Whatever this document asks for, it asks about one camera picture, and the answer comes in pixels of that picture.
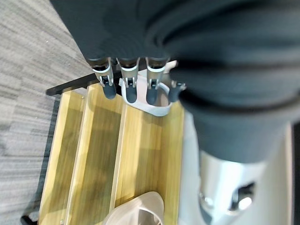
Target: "wooden shelf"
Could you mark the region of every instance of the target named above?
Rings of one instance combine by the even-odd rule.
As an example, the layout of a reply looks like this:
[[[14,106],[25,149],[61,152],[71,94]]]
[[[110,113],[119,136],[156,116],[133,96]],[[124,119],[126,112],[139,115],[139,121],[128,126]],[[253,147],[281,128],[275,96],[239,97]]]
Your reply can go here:
[[[165,204],[165,224],[177,224],[183,117],[179,103],[165,117],[123,107],[111,210],[157,191]]]
[[[88,87],[65,92],[52,144],[39,224],[100,225],[115,207],[160,193],[165,224],[178,218],[184,110],[167,116],[132,108],[121,96]]]
[[[59,225],[65,219],[84,102],[83,96],[73,91],[61,96],[40,206],[40,225]]]
[[[66,225],[99,224],[109,212],[123,99],[88,87],[67,205]]]

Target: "robotic hand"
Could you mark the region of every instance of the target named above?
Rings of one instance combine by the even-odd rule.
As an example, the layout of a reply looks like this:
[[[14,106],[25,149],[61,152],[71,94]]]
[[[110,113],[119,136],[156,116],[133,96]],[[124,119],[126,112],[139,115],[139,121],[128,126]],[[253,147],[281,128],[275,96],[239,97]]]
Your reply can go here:
[[[170,101],[180,91],[201,149],[199,204],[208,225],[230,224],[255,199],[285,126],[300,114],[297,0],[51,0],[105,95],[117,58],[129,102],[139,58],[147,102],[169,58]]]

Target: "black metal frame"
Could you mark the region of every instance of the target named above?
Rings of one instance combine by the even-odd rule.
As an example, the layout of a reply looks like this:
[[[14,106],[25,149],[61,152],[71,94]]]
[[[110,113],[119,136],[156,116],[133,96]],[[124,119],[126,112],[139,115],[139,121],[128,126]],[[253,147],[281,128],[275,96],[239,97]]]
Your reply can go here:
[[[139,61],[139,70],[144,70],[147,68],[146,60],[141,59]],[[117,94],[122,95],[121,87],[119,86],[119,79],[122,77],[119,65],[112,65],[113,72],[113,82],[116,86]],[[65,91],[75,90],[78,88],[87,88],[89,85],[99,83],[95,73],[80,77],[78,79],[60,84],[58,86],[49,88],[46,90],[46,95],[61,95]]]

